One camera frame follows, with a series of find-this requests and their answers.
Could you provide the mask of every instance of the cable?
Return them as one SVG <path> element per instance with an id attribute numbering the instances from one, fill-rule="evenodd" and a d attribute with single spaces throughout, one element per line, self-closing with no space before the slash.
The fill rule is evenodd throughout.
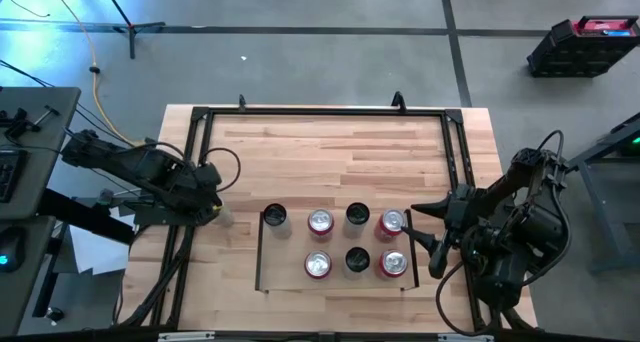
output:
<path id="1" fill-rule="evenodd" d="M 240 178 L 240 172 L 242 172 L 242 163 L 240 162 L 240 157 L 238 157 L 238 154 L 233 152 L 232 150 L 225 148 L 225 147 L 214 147 L 209 149 L 207 152 L 204 153 L 204 155 L 202 155 L 202 158 L 207 157 L 207 155 L 211 152 L 215 152 L 215 151 L 225 151 L 225 152 L 229 152 L 233 158 L 236 159 L 236 162 L 238 163 L 238 172 L 236 173 L 236 176 L 233 178 L 233 181 L 231 181 L 228 185 L 219 188 L 216 192 L 222 192 L 222 191 L 226 191 L 229 188 L 231 188 L 234 184 L 236 184 L 236 182 L 238 182 L 238 178 Z"/>
<path id="2" fill-rule="evenodd" d="M 134 195 L 134 196 L 136 196 L 136 197 L 140 197 L 140 195 L 139 195 L 139 194 L 137 194 L 137 193 L 135 193 L 135 192 L 133 192 L 133 191 L 128 190 L 126 187 L 124 187 L 124 186 L 123 186 L 123 185 L 121 185 L 120 183 L 118 183 L 118 182 L 114 181 L 113 179 L 111 179 L 111 178 L 110 178 L 110 177 L 108 177 L 107 175 L 104 175 L 104 174 L 102 174 L 102 173 L 100 173 L 100 172 L 98 172 L 98 171 L 94 170 L 93 168 L 89 168 L 89 170 L 90 170 L 90 171 L 92 171 L 93 173 L 97 174 L 98 176 L 102 176 L 102 177 L 104 177 L 104 178 L 108 179 L 109 181 L 111 181 L 111 183 L 113 183 L 114 185 L 116 185 L 116 186 L 118 186 L 118 187 L 120 187 L 120 188 L 124 189 L 125 191 L 127 191 L 127 192 L 131 193 L 132 195 Z"/>
<path id="3" fill-rule="evenodd" d="M 109 132 L 109 131 L 107 131 L 107 130 L 105 130 L 105 129 L 101 128 L 101 127 L 99 127 L 99 126 L 98 126 L 98 125 L 96 125 L 95 123 L 93 123 L 93 121 L 91 121 L 87 116 L 85 116 L 84 114 L 82 114 L 82 112 L 80 112 L 80 111 L 76 110 L 76 113 L 78 113 L 80 116 L 82 116 L 84 119 L 86 119 L 86 120 L 87 120 L 87 122 L 89 122 L 93 127 L 97 128 L 99 131 L 102 131 L 103 133 L 105 133 L 105 134 L 107 134 L 107 135 L 109 135 L 109 136 L 111 136 L 111 137 L 115 138 L 116 140 L 118 140 L 118 141 L 120 141 L 120 142 L 122 142 L 122 143 L 127 144 L 129 147 L 133 147 L 133 145 L 132 145 L 132 144 L 130 144 L 129 142 L 127 142 L 127 141 L 123 140 L 122 138 L 120 138 L 120 137 L 118 137 L 118 136 L 114 135 L 113 133 L 111 133 L 111 132 Z"/>
<path id="4" fill-rule="evenodd" d="M 463 336 L 467 336 L 467 337 L 475 337 L 475 336 L 480 336 L 480 335 L 488 333 L 491 329 L 493 329 L 493 326 L 496 323 L 496 321 L 492 320 L 491 323 L 489 323 L 489 325 L 487 327 L 485 327 L 485 328 L 483 328 L 483 329 L 481 329 L 479 331 L 476 331 L 476 332 L 463 331 L 463 330 L 459 329 L 458 327 L 456 327 L 453 323 L 451 323 L 449 318 L 447 318 L 447 316 L 444 314 L 444 310 L 442 309 L 442 303 L 440 302 L 440 295 L 442 294 L 442 288 L 447 283 L 447 281 L 451 278 L 451 276 L 453 276 L 453 274 L 456 273 L 456 271 L 459 270 L 460 267 L 462 267 L 463 264 L 464 264 L 464 262 L 462 262 L 462 261 L 458 262 L 458 264 L 455 265 L 455 267 L 453 267 L 451 269 L 451 271 L 449 271 L 444 276 L 442 281 L 440 281 L 440 284 L 438 284 L 438 288 L 436 289 L 436 308 L 438 309 L 438 314 L 440 315 L 440 317 L 442 318 L 444 323 L 446 323 L 447 326 L 449 326 L 449 328 L 451 328 L 454 332 L 456 332 L 458 334 L 461 334 Z"/>
<path id="5" fill-rule="evenodd" d="M 558 149 L 557 149 L 557 152 L 556 152 L 556 155 L 557 155 L 557 158 L 558 158 L 558 163 L 556 163 L 556 166 L 553 169 L 553 179 L 554 180 L 558 176 L 558 166 L 559 166 L 559 163 L 561 163 L 562 148 L 564 146 L 564 134 L 560 130 L 555 130 L 555 131 L 551 132 L 544 140 L 542 140 L 542 143 L 540 143 L 540 146 L 538 146 L 538 150 L 540 150 L 542 148 L 542 146 L 544 146 L 545 143 L 547 143 L 547 141 L 551 137 L 553 137 L 555 134 L 558 135 L 559 140 L 558 140 Z M 560 262 L 560 260 L 562 260 L 564 258 L 564 256 L 569 251 L 569 247 L 571 246 L 571 238 L 572 238 L 572 236 L 571 236 L 571 225 L 569 224 L 569 218 L 567 217 L 567 214 L 565 213 L 564 209 L 560 205 L 560 200 L 558 199 L 558 189 L 559 188 L 558 188 L 557 185 L 553 185 L 551 187 L 551 198 L 552 198 L 554 207 L 560 213 L 560 219 L 562 220 L 562 224 L 564 225 L 565 231 L 567 232 L 567 243 L 565 243 L 564 248 L 562 249 L 560 254 L 558 256 L 556 256 L 556 258 L 553 259 L 553 261 L 549 262 L 546 266 L 541 268 L 536 274 L 534 274 L 533 276 L 527 278 L 524 282 L 522 282 L 522 286 L 523 287 L 524 286 L 528 286 L 531 283 L 537 281 L 540 277 L 544 276 L 547 272 L 549 272 L 549 270 L 551 270 L 551 268 L 555 267 L 558 264 L 558 262 Z"/>
<path id="6" fill-rule="evenodd" d="M 22 75 L 24 75 L 24 76 L 26 76 L 26 77 L 31 78 L 32 80 L 34 80 L 34 81 L 36 81 L 37 83 L 39 83 L 42 87 L 54 87 L 54 85 L 52 85 L 51 83 L 49 83 L 49 82 L 45 82 L 45 81 L 41 80 L 41 79 L 40 79 L 40 78 L 38 78 L 38 77 L 34 77 L 34 76 L 32 76 L 32 75 L 30 75 L 30 74 L 28 74 L 28 73 L 26 73 L 26 72 L 24 72 L 24 71 L 22 71 L 22 70 L 18 69 L 18 68 L 17 68 L 17 67 L 15 67 L 15 66 L 10 65 L 9 63 L 7 63 L 7 62 L 5 62 L 5 61 L 3 61 L 3 60 L 0 60 L 0 65 L 1 65 L 1 66 L 3 66 L 3 67 L 9 68 L 9 69 L 11 69 L 11 70 L 13 70 L 13 71 L 15 71 L 15 72 L 17 72 L 17 73 L 20 73 L 20 74 L 22 74 Z M 78 102 L 78 107 L 82 108 L 85 112 L 87 112 L 87 113 L 89 113 L 90 115 L 92 115 L 92 116 L 93 116 L 93 117 L 94 117 L 94 118 L 95 118 L 95 119 L 96 119 L 100 124 L 102 124 L 102 125 L 103 125 L 107 130 L 108 130 L 108 129 L 110 129 L 110 128 L 109 128 L 109 126 L 107 126 L 104 122 L 102 122 L 102 120 L 101 120 L 98 116 L 96 116 L 93 112 L 91 112 L 87 107 L 83 106 L 80 102 Z M 98 126 L 97 126 L 95 123 L 93 123 L 93 121 L 91 121 L 87 116 L 85 116 L 84 114 L 82 114 L 82 112 L 80 112 L 80 111 L 78 111 L 78 110 L 76 110 L 76 112 L 77 112 L 80 116 L 82 116 L 85 120 L 87 120 L 87 122 L 89 122 L 91 125 L 93 125 L 95 128 L 97 128 L 98 130 L 100 130 L 100 131 L 102 131 L 103 133 L 105 133 L 105 134 L 107 134 L 107 135 L 109 135 L 109 136 L 111 136 L 111 137 L 113 137 L 113 138 L 117 139 L 117 140 L 118 140 L 118 141 L 120 141 L 120 142 L 123 142 L 123 143 L 125 143 L 125 144 L 127 144 L 127 145 L 129 145 L 129 146 L 133 147 L 133 144 L 129 143 L 127 140 L 124 140 L 124 139 L 122 139 L 121 137 L 116 136 L 116 135 L 114 135 L 113 133 L 108 132 L 108 131 L 106 131 L 106 130 L 104 130 L 104 129 L 100 128 L 100 127 L 98 127 Z"/>
<path id="7" fill-rule="evenodd" d="M 131 145 L 140 144 L 140 143 L 135 143 L 135 142 L 129 140 L 122 133 L 120 133 L 120 131 L 118 131 L 118 129 L 113 125 L 113 123 L 111 122 L 109 117 L 107 117 L 107 114 L 104 112 L 104 109 L 102 107 L 102 103 L 100 102 L 100 98 L 98 97 L 98 74 L 100 74 L 100 69 L 98 68 L 98 62 L 96 60 L 95 46 L 93 45 L 93 41 L 91 40 L 91 37 L 89 37 L 89 33 L 87 32 L 87 29 L 84 27 L 84 25 L 82 24 L 82 22 L 80 21 L 78 16 L 76 16 L 76 14 L 73 12 L 71 7 L 69 7 L 67 2 L 65 2 L 64 0 L 60 0 L 60 2 L 62 2 L 62 4 L 64 4 L 64 6 L 67 8 L 67 10 L 69 10 L 69 12 L 73 15 L 73 18 L 75 18 L 76 22 L 78 23 L 78 26 L 80 26 L 80 29 L 82 29 L 82 32 L 84 33 L 84 36 L 87 38 L 87 42 L 89 43 L 89 49 L 91 50 L 91 61 L 92 61 L 91 62 L 91 67 L 89 68 L 89 71 L 91 71 L 91 73 L 93 74 L 93 100 L 95 101 L 96 106 L 98 107 L 98 110 L 100 111 L 100 114 L 102 115 L 102 118 L 109 125 L 109 129 L 113 133 L 115 133 L 118 137 L 120 137 L 121 139 L 127 141 L 127 143 L 129 143 Z"/>
<path id="8" fill-rule="evenodd" d="M 37 82 L 38 84 L 40 84 L 42 87 L 53 87 L 53 85 L 51 83 L 45 82 L 45 81 L 41 80 L 38 77 L 34 77 L 34 76 L 28 74 L 27 72 L 25 72 L 25 71 L 15 67 L 15 66 L 9 64 L 7 61 L 4 61 L 4 60 L 0 59 L 0 66 L 6 67 L 6 68 L 8 68 L 10 70 L 13 70 L 14 72 L 17 72 L 17 73 L 19 73 L 19 74 L 21 74 L 23 76 L 29 77 L 32 80 L 34 80 L 35 82 Z"/>
<path id="9" fill-rule="evenodd" d="M 549 135 L 542 140 L 542 143 L 540 143 L 540 145 L 538 146 L 537 151 L 540 151 L 540 149 L 542 149 L 542 147 L 549 141 L 549 139 L 551 139 L 551 137 L 556 134 L 560 138 L 560 140 L 558 141 L 558 150 L 556 152 L 558 159 L 560 159 L 562 157 L 562 148 L 564 147 L 564 133 L 562 133 L 562 131 L 560 130 L 555 130 L 549 133 Z"/>
<path id="10" fill-rule="evenodd" d="M 137 145 L 135 147 L 131 147 L 129 149 L 126 149 L 124 151 L 120 151 L 120 152 L 116 152 L 114 154 L 123 154 L 123 153 L 128 153 L 131 151 L 135 151 L 137 149 L 141 149 L 141 148 L 146 148 L 146 147 L 153 147 L 153 146 L 166 146 L 171 148 L 172 150 L 176 151 L 180 157 L 182 158 L 182 160 L 186 163 L 186 157 L 184 156 L 184 153 L 176 146 L 172 145 L 171 143 L 167 143 L 167 142 L 150 142 L 150 143 L 145 143 L 143 145 Z"/>
<path id="11" fill-rule="evenodd" d="M 19 4 L 18 2 L 14 1 L 14 0 L 9 0 L 9 1 L 13 2 L 13 4 L 14 4 L 14 5 L 16 5 L 16 6 L 20 7 L 20 8 L 22 8 L 23 10 L 25 10 L 25 11 L 27 11 L 27 12 L 31 13 L 31 14 L 32 14 L 32 15 L 34 15 L 34 16 L 37 16 L 37 17 L 40 17 L 40 18 L 47 18 L 47 17 L 51 16 L 51 15 L 50 15 L 50 14 L 48 14 L 48 13 L 47 13 L 46 15 L 41 15 L 41 14 L 35 13 L 35 12 L 33 12 L 32 10 L 28 9 L 27 7 L 25 7 L 25 6 L 21 5 L 21 4 Z"/>

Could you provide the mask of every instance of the soda can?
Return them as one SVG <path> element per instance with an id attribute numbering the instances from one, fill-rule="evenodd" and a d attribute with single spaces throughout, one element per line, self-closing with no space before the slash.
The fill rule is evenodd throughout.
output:
<path id="1" fill-rule="evenodd" d="M 331 272 L 331 257 L 324 251 L 313 251 L 304 260 L 304 270 L 313 279 L 323 279 Z"/>
<path id="2" fill-rule="evenodd" d="M 371 257 L 369 257 L 367 250 L 353 247 L 344 257 L 344 276 L 351 280 L 361 278 L 370 263 Z"/>
<path id="3" fill-rule="evenodd" d="M 369 220 L 369 208 L 360 202 L 352 203 L 347 207 L 344 215 L 343 233 L 347 238 L 358 238 L 362 235 L 364 226 Z"/>
<path id="4" fill-rule="evenodd" d="M 397 235 L 402 233 L 402 226 L 404 225 L 404 214 L 401 211 L 386 210 L 380 215 L 374 234 L 380 242 L 391 242 Z"/>
<path id="5" fill-rule="evenodd" d="M 287 239 L 291 236 L 291 221 L 287 210 L 278 203 L 272 203 L 262 213 L 264 223 L 269 226 L 275 238 Z"/>
<path id="6" fill-rule="evenodd" d="M 407 257 L 402 252 L 388 250 L 380 255 L 378 276 L 383 279 L 398 278 L 407 271 Z"/>
<path id="7" fill-rule="evenodd" d="M 319 209 L 309 214 L 309 231 L 311 238 L 317 242 L 327 242 L 331 239 L 331 230 L 333 230 L 333 216 L 331 212 Z"/>

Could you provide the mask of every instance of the black can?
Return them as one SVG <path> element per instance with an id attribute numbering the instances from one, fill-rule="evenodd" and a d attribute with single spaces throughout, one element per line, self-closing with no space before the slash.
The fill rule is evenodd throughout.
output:
<path id="1" fill-rule="evenodd" d="M 269 226 L 275 238 L 286 239 L 291 236 L 291 221 L 283 205 L 272 203 L 262 213 L 264 223 Z"/>
<path id="2" fill-rule="evenodd" d="M 360 237 L 370 215 L 369 207 L 364 203 L 356 202 L 350 204 L 344 216 L 343 233 L 345 237 Z"/>
<path id="3" fill-rule="evenodd" d="M 358 279 L 370 264 L 369 252 L 361 247 L 353 247 L 344 257 L 344 275 L 348 279 Z"/>

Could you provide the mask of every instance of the concrete floor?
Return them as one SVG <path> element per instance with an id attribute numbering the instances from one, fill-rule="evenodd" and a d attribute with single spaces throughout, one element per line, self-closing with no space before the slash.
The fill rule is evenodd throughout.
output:
<path id="1" fill-rule="evenodd" d="M 73 21 L 58 0 L 17 1 L 50 13 L 51 20 Z M 121 23 L 108 0 L 67 1 L 83 21 Z M 119 2 L 134 23 L 447 27 L 441 0 Z M 637 14 L 640 5 L 640 0 L 451 2 L 457 27 L 465 29 L 548 29 L 587 14 Z M 0 2 L 0 18 L 34 19 L 8 0 Z M 100 95 L 105 108 L 122 132 L 135 138 L 157 136 L 166 104 L 230 103 L 240 93 L 248 103 L 387 105 L 393 92 L 401 90 L 412 106 L 461 105 L 456 83 L 460 76 L 456 78 L 447 36 L 142 34 L 136 40 L 136 60 L 128 58 L 124 36 L 94 33 L 92 38 L 103 71 Z M 556 128 L 566 135 L 565 156 L 574 156 L 639 109 L 638 51 L 593 80 L 537 80 L 526 73 L 525 57 L 539 40 L 459 38 L 471 103 L 490 109 L 504 168 L 518 149 L 536 146 Z M 0 46 L 0 58 L 7 62 L 55 85 L 80 87 L 80 102 L 95 109 L 87 71 L 90 56 L 81 33 L 0 31 Z M 0 85 L 34 84 L 2 69 Z M 71 127 L 79 130 L 88 125 L 75 118 Z M 562 200 L 574 240 L 560 265 L 532 287 L 540 326 L 561 333 L 637 339 L 640 274 L 587 272 L 589 263 L 607 253 L 607 246 L 600 241 L 581 180 L 571 175 L 568 182 Z M 91 172 L 62 163 L 56 165 L 50 187 L 75 196 L 93 196 L 104 187 L 118 189 Z M 67 318 L 51 327 L 27 317 L 21 333 L 108 325 L 118 279 L 117 273 L 65 277 L 56 287 L 53 303 L 65 310 Z"/>

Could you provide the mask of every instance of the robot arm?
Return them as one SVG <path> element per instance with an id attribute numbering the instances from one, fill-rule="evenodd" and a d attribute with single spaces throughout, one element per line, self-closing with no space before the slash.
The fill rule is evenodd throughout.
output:
<path id="1" fill-rule="evenodd" d="M 155 145 L 122 148 L 84 130 L 71 135 L 62 160 L 76 167 L 101 169 L 150 193 L 161 208 L 147 208 L 147 213 L 160 210 L 178 216 L 166 220 L 182 221 L 179 224 L 204 225 L 213 220 L 218 214 L 213 207 L 222 205 L 216 192 L 222 179 L 215 166 L 195 167 Z"/>
<path id="2" fill-rule="evenodd" d="M 475 272 L 476 296 L 500 311 L 515 306 L 522 287 L 546 273 L 566 252 L 570 231 L 557 201 L 566 167 L 547 150 L 525 148 L 507 173 L 487 189 L 459 185 L 437 203 L 412 205 L 414 210 L 442 218 L 441 240 L 409 228 L 431 257 L 429 273 L 442 278 L 451 248 L 460 249 Z M 525 201 L 514 206 L 511 196 L 528 187 Z M 523 283 L 525 273 L 530 277 Z"/>

